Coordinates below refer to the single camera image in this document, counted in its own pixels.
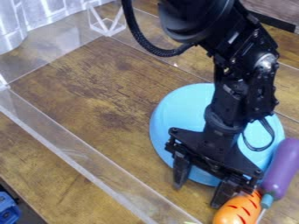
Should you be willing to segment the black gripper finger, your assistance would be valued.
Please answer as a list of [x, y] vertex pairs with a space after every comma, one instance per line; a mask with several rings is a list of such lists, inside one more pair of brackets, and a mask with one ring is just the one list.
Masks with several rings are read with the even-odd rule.
[[231, 179], [223, 179], [216, 187], [209, 206], [219, 209], [240, 190], [239, 183], [235, 183]]
[[180, 189], [189, 177], [189, 172], [192, 168], [192, 163], [187, 155], [180, 152], [173, 153], [172, 161], [172, 180], [173, 188]]

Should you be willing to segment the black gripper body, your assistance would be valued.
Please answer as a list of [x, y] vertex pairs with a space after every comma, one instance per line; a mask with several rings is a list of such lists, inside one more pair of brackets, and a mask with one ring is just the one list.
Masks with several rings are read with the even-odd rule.
[[219, 136], [205, 127], [203, 132], [169, 128], [169, 140], [164, 149], [172, 154], [180, 152], [197, 167], [220, 181], [231, 179], [240, 184], [241, 190], [252, 190], [263, 178], [261, 169], [249, 161], [235, 141], [236, 134]]

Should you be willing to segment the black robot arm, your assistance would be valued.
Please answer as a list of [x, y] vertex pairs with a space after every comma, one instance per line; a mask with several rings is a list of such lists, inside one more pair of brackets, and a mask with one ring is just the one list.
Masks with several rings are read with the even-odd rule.
[[235, 193], [251, 193], [264, 172], [244, 156], [237, 140], [249, 123], [273, 134], [267, 117], [277, 104], [277, 45], [239, 0], [160, 0], [164, 31], [181, 53], [201, 46], [213, 60], [215, 92], [204, 110], [201, 132], [169, 128], [165, 149], [173, 158], [173, 186], [181, 187], [193, 166], [220, 179], [209, 205]]

